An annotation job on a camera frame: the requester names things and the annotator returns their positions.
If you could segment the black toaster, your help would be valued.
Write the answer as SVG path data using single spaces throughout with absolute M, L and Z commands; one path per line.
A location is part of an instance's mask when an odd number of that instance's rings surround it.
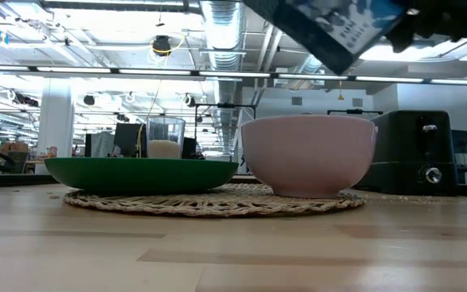
M 448 113 L 395 110 L 372 119 L 379 128 L 369 170 L 358 189 L 393 195 L 452 195 L 456 162 Z

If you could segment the brown cardboard box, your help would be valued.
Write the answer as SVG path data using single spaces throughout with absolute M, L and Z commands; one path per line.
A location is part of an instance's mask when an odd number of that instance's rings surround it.
M 29 152 L 28 145 L 23 142 L 3 142 L 0 147 L 0 153 L 7 155 L 9 152 Z

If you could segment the round woven placemat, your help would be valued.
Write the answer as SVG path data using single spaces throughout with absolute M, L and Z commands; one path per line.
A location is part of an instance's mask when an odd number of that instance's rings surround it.
M 73 190 L 63 202 L 117 213 L 176 217 L 285 217 L 333 213 L 362 207 L 366 199 L 347 191 L 327 199 L 277 196 L 263 184 L 229 183 L 203 193 L 181 195 L 100 195 Z

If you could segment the blue Frosted Flakes cereal box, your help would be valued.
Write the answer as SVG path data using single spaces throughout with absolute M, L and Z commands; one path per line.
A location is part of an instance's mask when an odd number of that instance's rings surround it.
M 242 0 L 341 75 L 406 14 L 399 0 Z

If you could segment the green plate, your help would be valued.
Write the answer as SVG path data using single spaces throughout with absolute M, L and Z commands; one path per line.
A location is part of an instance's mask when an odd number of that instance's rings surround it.
M 56 157 L 49 173 L 68 187 L 104 194 L 188 194 L 226 184 L 237 172 L 231 161 L 161 158 Z

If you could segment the pale pink bowl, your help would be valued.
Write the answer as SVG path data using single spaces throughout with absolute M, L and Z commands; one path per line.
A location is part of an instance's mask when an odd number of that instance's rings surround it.
M 372 121 L 347 116 L 260 118 L 241 126 L 242 151 L 275 195 L 331 198 L 366 174 L 378 132 Z

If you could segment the silver ceiling air duct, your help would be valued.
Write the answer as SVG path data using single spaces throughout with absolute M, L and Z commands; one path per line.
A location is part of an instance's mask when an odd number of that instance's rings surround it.
M 242 44 L 244 7 L 241 2 L 226 0 L 200 0 L 204 16 L 204 31 L 207 42 L 210 68 L 212 71 L 240 71 L 242 57 L 237 51 Z M 234 104 L 237 82 L 214 81 L 215 103 Z M 216 124 L 219 126 L 222 154 L 230 154 L 235 129 L 232 118 L 237 117 L 233 109 L 218 109 Z

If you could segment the clear glass with milk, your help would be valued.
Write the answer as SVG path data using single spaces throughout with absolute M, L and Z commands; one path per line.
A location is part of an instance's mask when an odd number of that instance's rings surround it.
M 147 157 L 180 159 L 185 126 L 181 118 L 149 117 L 146 121 Z

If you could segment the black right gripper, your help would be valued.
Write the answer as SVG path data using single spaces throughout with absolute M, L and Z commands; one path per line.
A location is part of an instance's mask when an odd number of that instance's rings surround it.
M 411 46 L 413 35 L 438 34 L 457 41 L 467 38 L 467 0 L 405 0 L 416 15 L 405 15 L 385 34 L 392 52 L 399 54 Z

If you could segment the black computer monitor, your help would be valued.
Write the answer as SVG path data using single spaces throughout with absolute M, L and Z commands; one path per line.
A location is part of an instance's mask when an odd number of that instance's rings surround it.
M 147 139 L 143 124 L 118 123 L 115 128 L 114 146 L 124 157 L 146 157 Z

